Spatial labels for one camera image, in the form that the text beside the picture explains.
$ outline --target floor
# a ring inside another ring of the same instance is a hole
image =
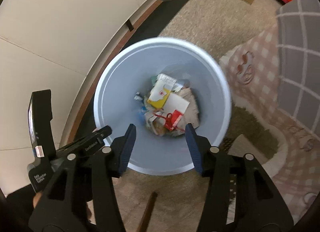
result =
[[[276,23],[276,0],[189,0],[160,34],[188,40],[220,58]],[[148,231],[196,231],[209,179],[195,170],[173,176],[150,176],[128,169],[114,179],[126,230],[138,227],[148,198],[158,193]]]

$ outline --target wooden stick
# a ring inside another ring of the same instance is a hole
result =
[[[146,232],[147,231],[157,196],[158,196],[158,194],[156,192],[151,193],[150,198],[148,200],[147,207],[144,210],[143,216],[140,220],[137,232]]]

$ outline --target light blue trash can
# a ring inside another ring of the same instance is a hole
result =
[[[151,175],[172,175],[193,168],[184,135],[159,137],[147,130],[138,117],[141,103],[133,99],[137,92],[146,94],[152,88],[151,77],[159,73],[190,81],[200,111],[196,132],[219,146],[231,113],[227,81],[207,52],[183,40],[146,39],[120,52],[99,80],[93,112],[97,128],[112,128],[112,135],[105,140],[109,144],[122,136],[130,123],[137,127],[129,168]]]

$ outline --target metal screw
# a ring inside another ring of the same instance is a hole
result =
[[[212,152],[212,153],[218,153],[218,152],[219,152],[219,148],[216,147],[216,146],[212,146],[212,147],[210,147],[210,152]]]
[[[69,154],[68,157],[67,157],[67,159],[70,160],[70,161],[72,161],[75,158],[76,158],[75,154]]]
[[[252,154],[246,154],[245,155],[245,158],[249,161],[253,160],[254,159],[254,156]]]
[[[111,148],[110,147],[106,146],[106,147],[102,148],[102,153],[108,154],[110,152],[111,152]]]

